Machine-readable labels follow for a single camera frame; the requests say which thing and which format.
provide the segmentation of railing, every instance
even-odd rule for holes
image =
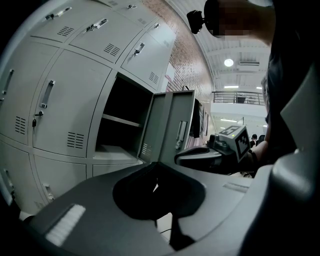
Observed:
[[[214,103],[238,103],[264,106],[264,97],[259,92],[213,91]]]

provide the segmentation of open locker door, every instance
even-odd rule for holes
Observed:
[[[194,102],[193,90],[153,95],[138,153],[141,160],[175,162],[187,142]]]

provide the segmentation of metal shelf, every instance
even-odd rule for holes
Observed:
[[[122,123],[122,124],[125,124],[125,125],[129,125],[129,126],[143,127],[143,125],[140,124],[140,123],[131,122],[131,121],[124,120],[124,119],[121,119],[121,118],[118,118],[118,117],[115,117],[115,116],[112,116],[112,115],[108,115],[108,114],[103,114],[102,118],[108,119],[108,120],[111,120],[111,121],[115,121],[115,122],[119,122],[119,123]]]

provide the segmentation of fluorescent light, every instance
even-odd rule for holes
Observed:
[[[225,121],[225,122],[233,122],[233,123],[236,123],[237,121],[235,120],[228,120],[228,119],[220,119],[221,121]]]
[[[239,85],[226,85],[224,88],[239,88]]]
[[[234,61],[230,58],[227,58],[225,61],[224,61],[224,65],[226,65],[227,67],[231,67],[233,66],[234,64]]]

